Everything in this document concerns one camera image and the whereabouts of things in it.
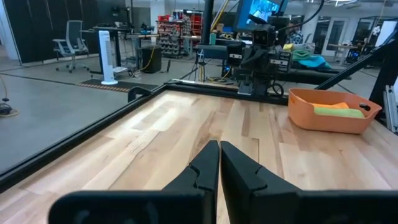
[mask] floor mat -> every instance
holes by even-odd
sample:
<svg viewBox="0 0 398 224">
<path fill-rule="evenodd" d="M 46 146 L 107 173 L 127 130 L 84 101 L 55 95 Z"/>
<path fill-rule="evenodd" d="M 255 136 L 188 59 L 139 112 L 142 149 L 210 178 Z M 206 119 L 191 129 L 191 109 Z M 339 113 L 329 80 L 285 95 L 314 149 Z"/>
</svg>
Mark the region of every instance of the floor mat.
<svg viewBox="0 0 398 224">
<path fill-rule="evenodd" d="M 87 81 L 81 82 L 76 85 L 83 86 L 83 87 L 89 87 L 89 88 L 98 88 L 98 89 L 102 89 L 102 90 L 120 91 L 120 92 L 124 92 L 124 93 L 127 93 L 131 88 L 136 87 L 136 86 L 143 87 L 148 90 L 153 90 L 154 88 L 157 87 L 157 85 L 141 84 L 141 83 L 128 83 L 128 82 L 121 82 L 121 81 L 119 81 L 119 83 L 116 85 L 102 85 L 101 81 L 102 80 L 91 79 L 91 80 L 87 80 Z"/>
</svg>

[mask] white office chair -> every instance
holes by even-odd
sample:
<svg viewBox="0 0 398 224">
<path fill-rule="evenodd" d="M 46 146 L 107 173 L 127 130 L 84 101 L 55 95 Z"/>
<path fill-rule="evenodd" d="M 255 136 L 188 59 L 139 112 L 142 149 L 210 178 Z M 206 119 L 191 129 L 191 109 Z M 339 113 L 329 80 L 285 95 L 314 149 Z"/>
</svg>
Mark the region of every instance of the white office chair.
<svg viewBox="0 0 398 224">
<path fill-rule="evenodd" d="M 55 47 L 54 51 L 57 53 L 57 59 L 59 54 L 63 57 L 72 57 L 70 64 L 67 65 L 69 73 L 76 68 L 77 65 L 81 65 L 83 68 L 90 71 L 90 69 L 83 63 L 76 63 L 76 56 L 87 54 L 88 48 L 85 45 L 85 40 L 81 38 L 81 28 L 83 26 L 83 21 L 68 21 L 67 22 L 67 37 L 66 39 L 53 39 Z"/>
</svg>

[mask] wood grain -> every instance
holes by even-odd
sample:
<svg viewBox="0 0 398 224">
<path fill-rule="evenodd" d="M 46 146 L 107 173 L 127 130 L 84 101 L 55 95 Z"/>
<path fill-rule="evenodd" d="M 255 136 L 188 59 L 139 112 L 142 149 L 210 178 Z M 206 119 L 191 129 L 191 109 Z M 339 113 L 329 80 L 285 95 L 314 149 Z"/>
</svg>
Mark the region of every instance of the wood grain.
<svg viewBox="0 0 398 224">
<path fill-rule="evenodd" d="M 0 223 L 45 223 L 81 189 L 162 189 L 212 139 L 302 189 L 398 189 L 397 136 L 306 131 L 287 107 L 166 91 L 0 195 Z M 229 223 L 219 184 L 218 223 Z"/>
</svg>

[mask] green sponge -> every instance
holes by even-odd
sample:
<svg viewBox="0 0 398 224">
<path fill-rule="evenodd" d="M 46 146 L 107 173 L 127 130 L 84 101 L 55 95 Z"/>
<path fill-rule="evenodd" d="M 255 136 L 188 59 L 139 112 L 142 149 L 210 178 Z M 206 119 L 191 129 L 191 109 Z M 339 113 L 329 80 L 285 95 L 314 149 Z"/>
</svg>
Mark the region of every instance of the green sponge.
<svg viewBox="0 0 398 224">
<path fill-rule="evenodd" d="M 329 109 L 314 107 L 314 112 L 317 115 L 343 116 L 347 118 L 365 118 L 363 113 L 357 109 Z"/>
</svg>

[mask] computer screen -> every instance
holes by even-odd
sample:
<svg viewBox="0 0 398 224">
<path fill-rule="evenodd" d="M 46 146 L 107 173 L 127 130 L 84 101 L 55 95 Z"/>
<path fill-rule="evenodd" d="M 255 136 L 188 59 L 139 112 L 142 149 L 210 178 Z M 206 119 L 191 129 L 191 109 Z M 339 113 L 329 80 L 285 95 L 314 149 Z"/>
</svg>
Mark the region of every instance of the computer screen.
<svg viewBox="0 0 398 224">
<path fill-rule="evenodd" d="M 268 17 L 272 15 L 272 12 L 278 12 L 280 3 L 278 1 L 270 0 L 248 0 L 241 1 L 238 9 L 238 15 L 235 28 L 237 30 L 251 30 L 254 23 L 249 19 L 249 15 L 252 14 L 255 17 L 268 20 Z"/>
</svg>

